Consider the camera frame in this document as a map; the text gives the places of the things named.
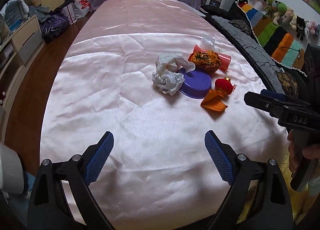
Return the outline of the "person's right hand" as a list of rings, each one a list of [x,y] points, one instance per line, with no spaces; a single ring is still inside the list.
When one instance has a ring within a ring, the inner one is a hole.
[[[302,157],[305,157],[308,160],[320,158],[319,153],[319,144],[314,144],[309,147],[300,150],[299,147],[295,144],[293,139],[293,130],[291,130],[287,136],[287,140],[290,142],[288,146],[289,151],[289,170],[292,173],[295,173],[300,165]]]

